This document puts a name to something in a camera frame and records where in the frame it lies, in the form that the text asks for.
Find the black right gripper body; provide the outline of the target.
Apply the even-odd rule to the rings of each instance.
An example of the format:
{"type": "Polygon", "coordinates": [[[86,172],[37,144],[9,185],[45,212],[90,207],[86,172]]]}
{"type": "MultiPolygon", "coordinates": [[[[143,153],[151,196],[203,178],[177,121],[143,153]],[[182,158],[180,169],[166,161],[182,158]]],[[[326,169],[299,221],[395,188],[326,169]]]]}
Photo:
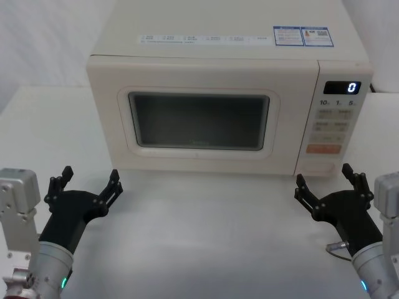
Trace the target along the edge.
{"type": "Polygon", "coordinates": [[[347,250],[353,257],[357,252],[383,239],[368,213],[372,199],[372,192],[333,192],[319,200],[312,210],[312,218],[334,226],[341,240],[348,244],[347,250]]]}

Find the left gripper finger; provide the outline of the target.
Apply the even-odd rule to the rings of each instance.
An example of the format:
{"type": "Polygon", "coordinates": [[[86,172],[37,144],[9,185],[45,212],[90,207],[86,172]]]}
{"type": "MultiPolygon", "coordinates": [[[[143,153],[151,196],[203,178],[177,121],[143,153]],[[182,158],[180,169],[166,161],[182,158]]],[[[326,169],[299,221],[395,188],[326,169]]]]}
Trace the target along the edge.
{"type": "Polygon", "coordinates": [[[48,204],[50,212],[54,211],[57,198],[64,191],[64,188],[70,182],[73,175],[72,167],[66,166],[60,176],[50,178],[48,191],[44,196],[44,202],[48,204]]]}
{"type": "Polygon", "coordinates": [[[95,198],[94,206],[97,216],[106,216],[109,212],[111,205],[123,192],[123,187],[120,182],[120,176],[116,169],[110,173],[110,177],[106,187],[95,198]]]}

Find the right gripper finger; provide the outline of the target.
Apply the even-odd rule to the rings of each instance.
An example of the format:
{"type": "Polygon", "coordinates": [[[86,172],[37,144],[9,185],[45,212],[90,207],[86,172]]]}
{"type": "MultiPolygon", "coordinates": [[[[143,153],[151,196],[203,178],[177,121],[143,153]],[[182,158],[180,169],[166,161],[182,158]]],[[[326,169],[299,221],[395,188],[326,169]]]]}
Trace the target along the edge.
{"type": "Polygon", "coordinates": [[[365,173],[355,173],[351,165],[344,163],[342,166],[342,174],[353,186],[354,191],[365,202],[370,202],[374,199],[374,195],[369,188],[365,173]]]}
{"type": "Polygon", "coordinates": [[[308,188],[303,175],[296,176],[294,198],[311,214],[313,219],[325,219],[325,197],[319,199],[308,188]]]}

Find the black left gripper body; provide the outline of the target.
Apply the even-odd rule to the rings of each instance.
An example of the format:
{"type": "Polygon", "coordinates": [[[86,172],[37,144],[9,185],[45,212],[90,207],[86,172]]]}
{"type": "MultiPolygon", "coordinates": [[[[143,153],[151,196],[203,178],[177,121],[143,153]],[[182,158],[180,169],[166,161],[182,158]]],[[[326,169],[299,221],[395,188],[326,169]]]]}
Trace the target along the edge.
{"type": "Polygon", "coordinates": [[[87,224],[108,214],[106,201],[87,191],[63,191],[47,195],[50,218],[40,237],[40,242],[61,246],[74,253],[87,224]]]}

